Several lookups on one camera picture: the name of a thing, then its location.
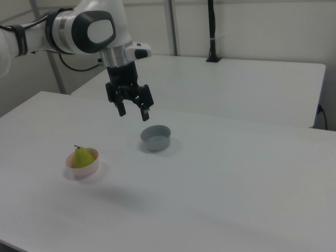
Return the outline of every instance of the green pear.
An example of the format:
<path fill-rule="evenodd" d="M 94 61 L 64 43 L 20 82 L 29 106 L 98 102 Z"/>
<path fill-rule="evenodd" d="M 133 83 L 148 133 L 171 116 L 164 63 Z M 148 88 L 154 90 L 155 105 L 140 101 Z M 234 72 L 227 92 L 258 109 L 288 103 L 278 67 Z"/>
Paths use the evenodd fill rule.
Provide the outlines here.
<path fill-rule="evenodd" d="M 82 146 L 77 146 L 77 145 L 75 145 L 75 147 L 77 148 L 75 149 L 75 154 L 73 157 L 74 167 L 82 168 L 94 162 L 95 159 L 93 158 L 92 154 L 87 149 L 85 149 Z"/>

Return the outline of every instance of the black mount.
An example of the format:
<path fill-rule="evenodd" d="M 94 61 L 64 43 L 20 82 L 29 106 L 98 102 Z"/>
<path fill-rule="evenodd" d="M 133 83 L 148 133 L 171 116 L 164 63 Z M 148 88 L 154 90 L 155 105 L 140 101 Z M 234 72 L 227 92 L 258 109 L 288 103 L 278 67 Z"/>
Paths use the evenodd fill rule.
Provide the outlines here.
<path fill-rule="evenodd" d="M 209 58 L 206 62 L 219 62 L 221 58 L 216 55 L 216 40 L 215 40 L 215 30 L 216 30 L 216 19 L 214 11 L 214 1 L 208 0 L 208 11 L 209 11 L 209 31 L 210 31 L 210 53 Z"/>
<path fill-rule="evenodd" d="M 119 115 L 126 114 L 124 99 L 135 103 L 141 110 L 142 120 L 149 119 L 149 108 L 154 104 L 148 85 L 139 86 L 134 61 L 122 67 L 108 67 L 110 82 L 106 84 L 107 96 L 118 108 Z"/>

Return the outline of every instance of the black cable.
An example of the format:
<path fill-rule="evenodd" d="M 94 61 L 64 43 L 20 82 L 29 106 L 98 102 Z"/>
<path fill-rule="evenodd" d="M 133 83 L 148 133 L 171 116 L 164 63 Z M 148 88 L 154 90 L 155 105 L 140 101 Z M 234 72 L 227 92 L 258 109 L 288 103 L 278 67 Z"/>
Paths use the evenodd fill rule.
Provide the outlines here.
<path fill-rule="evenodd" d="M 41 18 L 41 19 L 39 19 L 39 20 L 37 20 L 36 22 L 34 22 L 34 23 L 32 23 L 32 24 L 30 24 L 30 25 L 27 25 L 26 27 L 24 27 L 24 30 L 27 30 L 27 29 L 29 29 L 29 28 L 32 28 L 33 26 L 36 26 L 36 25 L 38 25 L 38 24 L 40 24 L 40 23 L 42 23 L 42 22 L 44 22 L 46 19 L 47 19 L 47 16 L 44 16 L 43 18 Z M 2 29 L 2 30 L 6 30 L 6 31 L 14 31 L 11 27 L 6 27 L 6 26 L 2 26 L 2 25 L 0 25 L 0 29 Z"/>
<path fill-rule="evenodd" d="M 28 25 L 28 26 L 24 27 L 24 29 L 27 30 L 27 29 L 29 29 L 29 28 L 31 28 L 33 26 L 36 26 L 36 25 L 44 22 L 45 20 L 47 20 L 47 17 L 48 16 L 45 16 L 44 18 L 40 19 L 39 21 L 36 21 L 35 23 L 32 23 L 31 25 Z"/>
<path fill-rule="evenodd" d="M 325 129 L 328 130 L 327 116 L 325 115 L 323 108 L 321 108 L 321 112 L 323 113 L 323 116 L 324 116 Z"/>
<path fill-rule="evenodd" d="M 62 61 L 62 63 L 63 63 L 67 68 L 69 68 L 69 69 L 72 70 L 72 71 L 76 71 L 76 72 L 86 72 L 86 71 L 93 70 L 93 69 L 95 69 L 96 67 L 99 67 L 99 64 L 97 64 L 97 65 L 95 65 L 95 66 L 93 66 L 93 67 L 90 67 L 90 68 L 87 68 L 87 69 L 75 69 L 75 68 L 72 68 L 71 66 L 69 66 L 68 64 L 65 63 L 65 61 L 63 60 L 61 54 L 58 54 L 58 55 L 59 55 L 59 58 L 60 58 L 60 60 Z"/>

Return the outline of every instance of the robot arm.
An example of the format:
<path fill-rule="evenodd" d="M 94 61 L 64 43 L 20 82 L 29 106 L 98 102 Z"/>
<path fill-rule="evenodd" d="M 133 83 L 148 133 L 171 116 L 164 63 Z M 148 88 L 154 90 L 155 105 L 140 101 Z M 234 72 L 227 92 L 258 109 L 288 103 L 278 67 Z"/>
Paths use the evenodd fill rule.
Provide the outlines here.
<path fill-rule="evenodd" d="M 149 118 L 154 102 L 149 87 L 137 83 L 134 61 L 150 57 L 151 48 L 132 41 L 122 0 L 82 0 L 74 9 L 59 9 L 37 23 L 0 29 L 0 76 L 6 74 L 13 57 L 29 52 L 100 52 L 110 77 L 108 99 L 119 115 L 126 114 L 123 100 L 127 99 L 140 108 L 143 121 Z"/>

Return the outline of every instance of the white wall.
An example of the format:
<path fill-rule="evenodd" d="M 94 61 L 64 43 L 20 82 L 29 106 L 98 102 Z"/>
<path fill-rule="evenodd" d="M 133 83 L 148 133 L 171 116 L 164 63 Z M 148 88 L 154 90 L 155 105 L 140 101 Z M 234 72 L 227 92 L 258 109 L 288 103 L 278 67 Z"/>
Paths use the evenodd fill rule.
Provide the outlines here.
<path fill-rule="evenodd" d="M 320 102 L 325 107 L 329 128 L 336 130 L 336 2 L 225 2 L 237 4 L 215 4 L 218 55 L 325 64 Z M 207 57 L 207 1 L 176 0 L 175 10 L 181 55 Z M 317 118 L 317 127 L 324 128 L 322 115 Z"/>
<path fill-rule="evenodd" d="M 29 1 L 23 0 L 0 0 L 0 6 L 0 20 L 30 10 Z M 34 16 L 29 12 L 1 24 L 24 24 L 32 20 Z M 40 91 L 59 92 L 47 54 L 42 51 L 14 58 L 9 73 L 0 77 L 0 117 Z"/>

